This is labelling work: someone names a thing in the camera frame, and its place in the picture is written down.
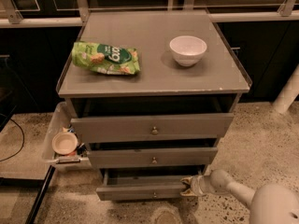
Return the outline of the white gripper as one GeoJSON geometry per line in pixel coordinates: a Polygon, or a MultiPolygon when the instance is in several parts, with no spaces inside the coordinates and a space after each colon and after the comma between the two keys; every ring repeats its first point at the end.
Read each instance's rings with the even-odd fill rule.
{"type": "Polygon", "coordinates": [[[193,177],[187,176],[180,179],[180,182],[185,185],[190,185],[189,189],[186,189],[180,193],[182,197],[194,197],[205,196],[204,191],[204,178],[201,175],[195,175],[193,177]]]}

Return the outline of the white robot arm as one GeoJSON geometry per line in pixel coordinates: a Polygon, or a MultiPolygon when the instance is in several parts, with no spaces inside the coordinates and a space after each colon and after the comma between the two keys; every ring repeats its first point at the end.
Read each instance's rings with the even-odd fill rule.
{"type": "Polygon", "coordinates": [[[231,194],[249,209],[249,224],[299,224],[299,196],[278,184],[254,190],[220,169],[209,175],[183,177],[181,182],[187,186],[182,196],[231,194]]]}

